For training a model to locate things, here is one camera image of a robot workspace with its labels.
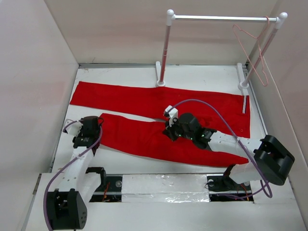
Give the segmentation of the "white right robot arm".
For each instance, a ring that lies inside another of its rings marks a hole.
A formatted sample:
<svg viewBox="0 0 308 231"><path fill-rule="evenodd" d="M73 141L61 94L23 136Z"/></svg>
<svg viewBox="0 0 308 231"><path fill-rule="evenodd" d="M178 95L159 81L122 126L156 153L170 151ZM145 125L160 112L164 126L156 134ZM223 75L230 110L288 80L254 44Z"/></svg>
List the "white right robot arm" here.
<svg viewBox="0 0 308 231"><path fill-rule="evenodd" d="M191 140L201 150L247 157L247 164L230 164L222 176L210 177L208 188L213 192L235 190L240 184L265 179L274 185L284 185L295 157L274 137L260 140L234 137L211 128L202 127L191 113L178 115L165 112L164 134L172 141Z"/></svg>

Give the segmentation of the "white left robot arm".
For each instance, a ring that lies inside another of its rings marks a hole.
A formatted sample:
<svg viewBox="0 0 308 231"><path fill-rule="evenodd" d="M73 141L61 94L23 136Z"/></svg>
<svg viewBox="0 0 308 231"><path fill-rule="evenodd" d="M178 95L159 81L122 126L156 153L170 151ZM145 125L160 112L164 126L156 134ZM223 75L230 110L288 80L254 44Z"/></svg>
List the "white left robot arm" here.
<svg viewBox="0 0 308 231"><path fill-rule="evenodd" d="M81 230L87 221L87 203L95 190L107 186L103 167L90 167L103 134L103 118L87 116L67 121L63 132L73 135L70 161L47 184L43 214L48 230Z"/></svg>

